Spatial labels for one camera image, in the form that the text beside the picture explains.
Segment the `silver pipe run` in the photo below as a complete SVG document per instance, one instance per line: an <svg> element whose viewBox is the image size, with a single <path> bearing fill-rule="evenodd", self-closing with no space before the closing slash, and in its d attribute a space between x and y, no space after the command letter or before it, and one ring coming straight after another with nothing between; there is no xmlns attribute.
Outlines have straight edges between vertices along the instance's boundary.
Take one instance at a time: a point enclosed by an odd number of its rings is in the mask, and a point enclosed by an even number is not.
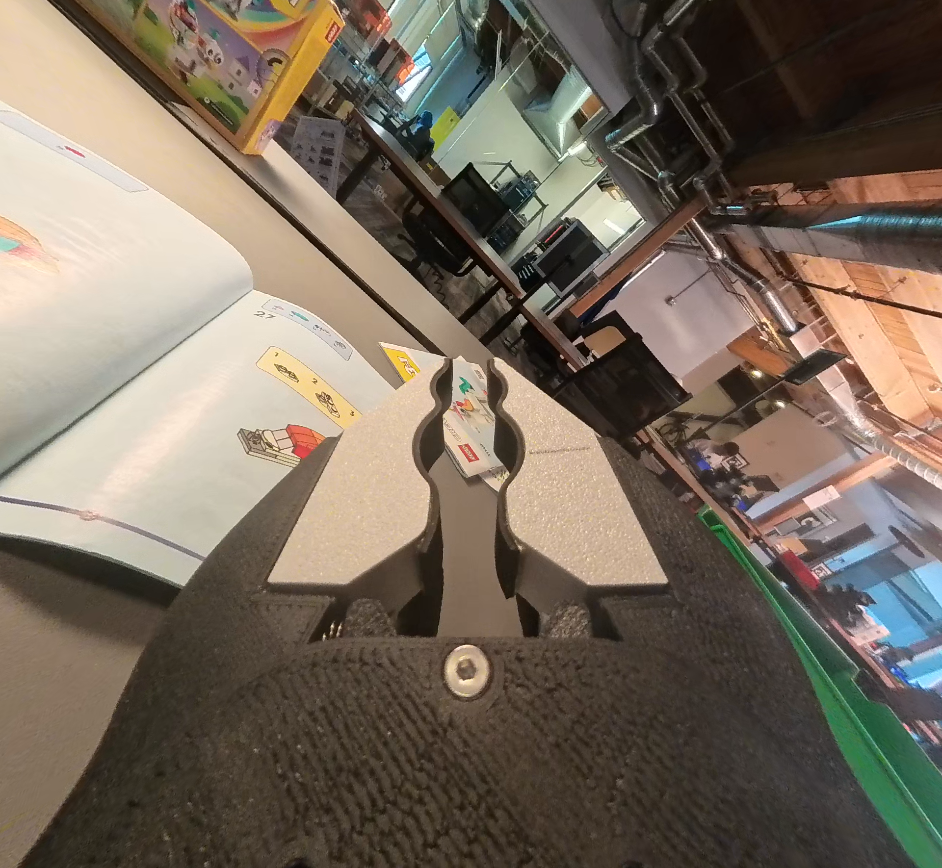
<svg viewBox="0 0 942 868"><path fill-rule="evenodd" d="M774 194L737 188L726 173L736 141L706 93L709 73L689 44L689 27L715 0L610 0L626 44L637 109L613 123L606 151L646 179L665 203L692 194L713 215L750 213Z"/></svg>

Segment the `closed colourful instruction booklet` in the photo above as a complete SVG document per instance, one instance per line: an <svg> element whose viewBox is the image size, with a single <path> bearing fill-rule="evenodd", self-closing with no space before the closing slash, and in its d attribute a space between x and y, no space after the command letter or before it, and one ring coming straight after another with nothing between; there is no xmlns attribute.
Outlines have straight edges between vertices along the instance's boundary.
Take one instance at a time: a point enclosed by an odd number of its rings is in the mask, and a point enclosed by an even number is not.
<svg viewBox="0 0 942 868"><path fill-rule="evenodd" d="M442 422L445 450L465 479L498 493L509 472L494 450L496 418L488 401L487 376L462 357L452 360L452 399Z"/></svg>

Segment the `white diagram sheet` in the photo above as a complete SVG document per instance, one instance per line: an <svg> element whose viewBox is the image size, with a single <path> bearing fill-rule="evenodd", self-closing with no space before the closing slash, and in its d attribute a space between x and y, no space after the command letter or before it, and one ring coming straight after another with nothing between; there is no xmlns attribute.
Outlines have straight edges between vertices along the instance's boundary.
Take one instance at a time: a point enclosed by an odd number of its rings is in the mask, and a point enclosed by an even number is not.
<svg viewBox="0 0 942 868"><path fill-rule="evenodd" d="M297 122L289 154L336 199L346 127L333 117L304 116Z"/></svg>

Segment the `wooden support post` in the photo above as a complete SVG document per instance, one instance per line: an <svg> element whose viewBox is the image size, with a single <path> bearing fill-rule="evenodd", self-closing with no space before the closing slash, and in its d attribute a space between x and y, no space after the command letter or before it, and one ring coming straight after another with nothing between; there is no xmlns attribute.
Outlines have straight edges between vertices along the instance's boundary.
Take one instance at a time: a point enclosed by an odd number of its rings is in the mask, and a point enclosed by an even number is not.
<svg viewBox="0 0 942 868"><path fill-rule="evenodd" d="M611 268L603 274L598 283L569 306L571 314L579 317L595 306L648 262L678 231L706 208L707 202L698 195L671 211L635 247L616 257Z"/></svg>

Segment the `long wooden workbench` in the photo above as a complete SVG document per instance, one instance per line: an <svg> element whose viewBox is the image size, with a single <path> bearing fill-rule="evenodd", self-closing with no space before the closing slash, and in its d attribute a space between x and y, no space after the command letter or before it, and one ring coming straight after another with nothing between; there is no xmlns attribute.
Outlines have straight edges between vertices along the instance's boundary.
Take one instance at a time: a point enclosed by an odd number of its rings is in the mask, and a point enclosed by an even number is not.
<svg viewBox="0 0 942 868"><path fill-rule="evenodd" d="M636 437L647 450L656 455L663 464L669 466L689 486L690 491L695 493L705 506L710 507L739 540L746 544L766 542L765 536L755 529L745 516L721 504L714 494L701 483L686 462L679 459L649 428L637 433Z"/></svg>

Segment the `spiral silver air duct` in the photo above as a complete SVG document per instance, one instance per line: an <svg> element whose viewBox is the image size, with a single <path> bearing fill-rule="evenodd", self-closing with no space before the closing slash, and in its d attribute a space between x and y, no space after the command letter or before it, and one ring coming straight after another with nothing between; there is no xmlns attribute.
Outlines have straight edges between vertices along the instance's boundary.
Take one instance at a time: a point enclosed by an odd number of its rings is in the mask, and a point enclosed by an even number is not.
<svg viewBox="0 0 942 868"><path fill-rule="evenodd" d="M775 207L712 225L766 250L941 274L939 203Z"/></svg>

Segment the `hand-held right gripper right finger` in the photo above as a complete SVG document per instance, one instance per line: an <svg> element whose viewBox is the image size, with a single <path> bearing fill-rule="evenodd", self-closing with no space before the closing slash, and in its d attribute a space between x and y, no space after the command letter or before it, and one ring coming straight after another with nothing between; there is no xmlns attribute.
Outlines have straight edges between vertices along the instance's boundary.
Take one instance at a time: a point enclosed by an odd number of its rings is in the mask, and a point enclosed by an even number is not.
<svg viewBox="0 0 942 868"><path fill-rule="evenodd" d="M604 601L664 595L668 577L595 429L499 358L487 376L508 473L497 501L501 590L526 638L569 609L589 635L606 636Z"/></svg>

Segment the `yellow lego box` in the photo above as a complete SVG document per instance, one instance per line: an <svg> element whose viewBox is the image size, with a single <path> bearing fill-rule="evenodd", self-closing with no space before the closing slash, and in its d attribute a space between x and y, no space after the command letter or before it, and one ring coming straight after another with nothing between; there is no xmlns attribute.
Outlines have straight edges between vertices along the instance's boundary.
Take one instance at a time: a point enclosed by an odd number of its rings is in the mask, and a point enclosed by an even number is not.
<svg viewBox="0 0 942 868"><path fill-rule="evenodd" d="M234 148L260 155L345 27L334 0L75 0Z"/></svg>

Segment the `open lego instruction booklet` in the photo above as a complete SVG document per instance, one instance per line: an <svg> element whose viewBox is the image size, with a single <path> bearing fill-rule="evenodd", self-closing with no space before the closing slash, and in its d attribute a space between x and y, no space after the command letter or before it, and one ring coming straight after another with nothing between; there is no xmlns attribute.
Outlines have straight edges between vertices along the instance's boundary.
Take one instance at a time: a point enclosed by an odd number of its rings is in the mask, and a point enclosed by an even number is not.
<svg viewBox="0 0 942 868"><path fill-rule="evenodd" d="M2 536L182 587L393 387L189 212L1 118Z"/></svg>

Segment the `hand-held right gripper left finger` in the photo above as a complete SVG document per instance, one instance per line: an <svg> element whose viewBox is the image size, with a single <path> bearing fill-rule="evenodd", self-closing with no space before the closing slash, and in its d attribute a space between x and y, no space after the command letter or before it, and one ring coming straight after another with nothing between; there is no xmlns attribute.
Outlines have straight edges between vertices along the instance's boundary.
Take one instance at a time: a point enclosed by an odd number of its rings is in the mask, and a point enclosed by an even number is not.
<svg viewBox="0 0 942 868"><path fill-rule="evenodd" d="M407 636L438 633L444 591L442 416L452 360L401 385L337 438L267 577L277 593L381 603Z"/></svg>

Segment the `metal shelf rack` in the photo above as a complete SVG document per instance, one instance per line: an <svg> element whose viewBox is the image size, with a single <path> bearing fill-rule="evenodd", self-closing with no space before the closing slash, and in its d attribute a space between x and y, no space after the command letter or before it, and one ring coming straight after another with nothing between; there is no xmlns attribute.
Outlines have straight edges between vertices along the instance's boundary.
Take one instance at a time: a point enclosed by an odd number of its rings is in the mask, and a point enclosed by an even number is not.
<svg viewBox="0 0 942 868"><path fill-rule="evenodd" d="M538 195L542 181L532 172L520 172L512 163L497 163L497 174L490 187L497 193L508 213L489 233L487 240L503 250L545 213L548 205Z"/></svg>

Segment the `dark wooden office table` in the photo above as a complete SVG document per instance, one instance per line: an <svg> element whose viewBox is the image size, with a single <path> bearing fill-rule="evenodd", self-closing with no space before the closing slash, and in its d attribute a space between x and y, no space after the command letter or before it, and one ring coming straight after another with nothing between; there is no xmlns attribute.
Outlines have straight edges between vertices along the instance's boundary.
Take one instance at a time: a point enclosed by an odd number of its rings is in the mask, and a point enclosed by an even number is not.
<svg viewBox="0 0 942 868"><path fill-rule="evenodd" d="M479 338L481 344L489 344L524 314L525 296L515 274L487 244L484 235L443 195L442 190L433 183L418 163L408 156L391 132L383 129L379 123L358 109L350 113L349 121L359 126L366 141L366 153L337 188L336 202L346 204L352 191L362 183L377 159L383 158L388 162L395 178L407 189L412 201L436 211L461 239L470 259L492 280L491 285L462 313L459 321L467 322L497 294L498 288L504 290L511 308Z"/></svg>
<svg viewBox="0 0 942 868"><path fill-rule="evenodd" d="M571 309L564 309L555 318L540 310L524 306L521 311L522 349L526 359L544 376L577 371L592 360L591 349L576 344L583 335L582 325Z"/></svg>

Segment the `black mesh chair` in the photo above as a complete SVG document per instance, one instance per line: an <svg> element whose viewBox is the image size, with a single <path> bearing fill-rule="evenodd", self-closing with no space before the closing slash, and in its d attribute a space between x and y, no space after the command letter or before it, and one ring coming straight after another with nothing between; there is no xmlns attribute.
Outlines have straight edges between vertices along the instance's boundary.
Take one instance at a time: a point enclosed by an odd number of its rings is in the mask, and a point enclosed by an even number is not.
<svg viewBox="0 0 942 868"><path fill-rule="evenodd" d="M632 437L691 398L640 338L606 352L550 396L598 435L616 440Z"/></svg>

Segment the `metal range hood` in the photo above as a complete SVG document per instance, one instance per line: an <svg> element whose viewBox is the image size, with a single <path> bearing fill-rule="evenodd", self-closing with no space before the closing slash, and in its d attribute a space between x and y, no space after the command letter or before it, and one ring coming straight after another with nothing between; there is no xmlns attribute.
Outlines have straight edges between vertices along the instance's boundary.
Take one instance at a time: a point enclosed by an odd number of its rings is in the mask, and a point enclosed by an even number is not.
<svg viewBox="0 0 942 868"><path fill-rule="evenodd" d="M579 127L573 119L594 96L579 69L572 66L551 95L530 101L522 118L548 151L562 160L579 141Z"/></svg>

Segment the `thin silver air duct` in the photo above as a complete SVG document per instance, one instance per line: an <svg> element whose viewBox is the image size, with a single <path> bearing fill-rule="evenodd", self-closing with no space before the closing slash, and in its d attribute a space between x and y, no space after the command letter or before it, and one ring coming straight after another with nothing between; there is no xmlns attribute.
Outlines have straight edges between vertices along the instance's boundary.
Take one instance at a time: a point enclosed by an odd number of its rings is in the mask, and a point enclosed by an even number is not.
<svg viewBox="0 0 942 868"><path fill-rule="evenodd" d="M725 272L744 283L758 297L759 304L780 334L791 338L804 327L789 311L771 283L748 266L734 260L717 236L703 225L700 217L695 216L689 220L688 231L710 262L717 263Z"/></svg>

